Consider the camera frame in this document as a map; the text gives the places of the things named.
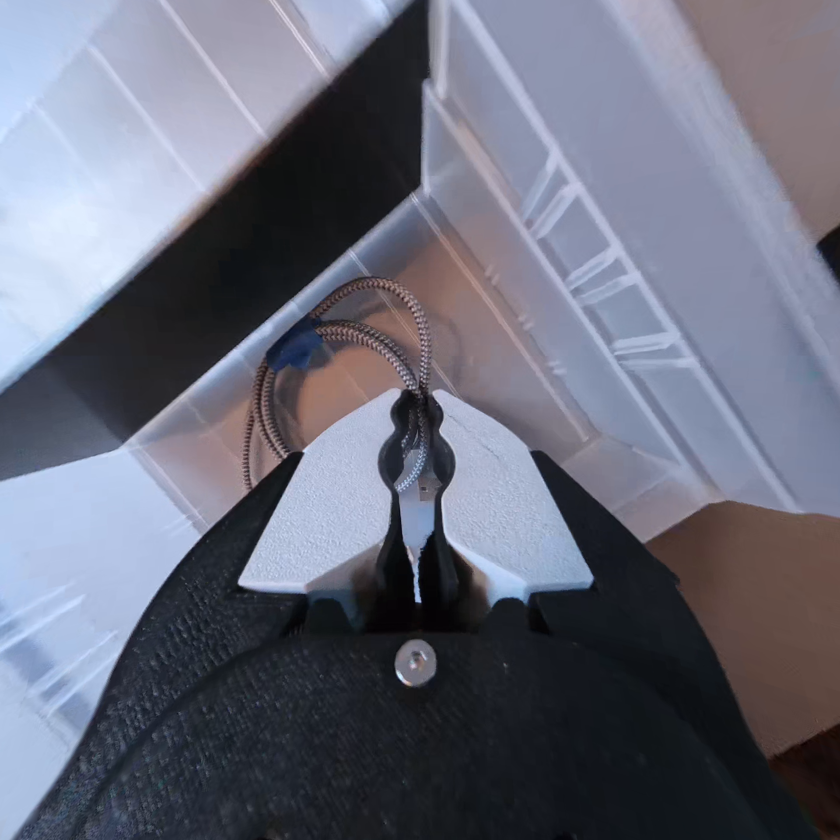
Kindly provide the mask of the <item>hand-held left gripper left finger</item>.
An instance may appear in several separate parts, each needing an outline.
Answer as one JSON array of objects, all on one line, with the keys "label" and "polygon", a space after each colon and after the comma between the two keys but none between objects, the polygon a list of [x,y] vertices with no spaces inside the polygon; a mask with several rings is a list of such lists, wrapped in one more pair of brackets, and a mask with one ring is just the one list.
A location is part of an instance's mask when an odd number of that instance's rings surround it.
[{"label": "hand-held left gripper left finger", "polygon": [[403,440],[412,394],[392,388],[301,455],[238,584],[267,594],[361,594],[413,569],[403,538]]}]

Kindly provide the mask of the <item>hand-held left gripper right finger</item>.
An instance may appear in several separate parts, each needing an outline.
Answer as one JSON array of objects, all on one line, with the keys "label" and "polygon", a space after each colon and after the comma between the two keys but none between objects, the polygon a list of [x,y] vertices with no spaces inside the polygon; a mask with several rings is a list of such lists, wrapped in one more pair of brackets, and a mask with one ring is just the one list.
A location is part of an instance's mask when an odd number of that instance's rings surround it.
[{"label": "hand-held left gripper right finger", "polygon": [[593,573],[529,447],[467,402],[443,390],[433,396],[447,470],[444,541],[476,573],[480,600],[589,589]]}]

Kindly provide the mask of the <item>small clear plastic bin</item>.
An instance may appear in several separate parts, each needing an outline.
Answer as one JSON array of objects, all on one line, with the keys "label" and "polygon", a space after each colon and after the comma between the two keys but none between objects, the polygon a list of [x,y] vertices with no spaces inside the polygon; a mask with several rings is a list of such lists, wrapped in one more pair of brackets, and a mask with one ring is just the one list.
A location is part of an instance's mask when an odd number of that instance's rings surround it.
[{"label": "small clear plastic bin", "polygon": [[524,94],[491,93],[493,128],[452,88],[423,83],[419,187],[331,267],[120,447],[2,480],[2,761],[55,779],[149,601],[245,495],[266,352],[358,277],[418,300],[432,393],[549,455],[643,542],[717,503],[832,506],[795,453],[795,397],[749,390],[799,360],[764,254],[741,232],[713,254],[725,221],[644,255],[645,221],[615,232]]}]

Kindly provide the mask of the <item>black divider panel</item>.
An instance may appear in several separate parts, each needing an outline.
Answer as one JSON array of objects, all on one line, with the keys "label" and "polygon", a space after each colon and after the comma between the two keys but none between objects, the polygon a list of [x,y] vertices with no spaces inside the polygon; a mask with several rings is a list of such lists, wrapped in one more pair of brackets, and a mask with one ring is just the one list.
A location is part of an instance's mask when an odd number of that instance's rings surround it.
[{"label": "black divider panel", "polygon": [[110,2],[2,139],[2,480],[120,447],[418,187],[429,2]]}]

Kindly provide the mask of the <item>large clear plastic bin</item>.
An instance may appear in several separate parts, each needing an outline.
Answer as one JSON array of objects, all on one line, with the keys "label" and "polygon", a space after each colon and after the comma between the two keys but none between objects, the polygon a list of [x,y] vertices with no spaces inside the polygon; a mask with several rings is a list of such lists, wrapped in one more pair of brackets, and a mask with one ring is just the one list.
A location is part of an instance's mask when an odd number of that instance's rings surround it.
[{"label": "large clear plastic bin", "polygon": [[2,2],[2,483],[120,449],[205,520],[250,380],[396,277],[432,390],[613,509],[838,516],[838,282],[681,2]]}]

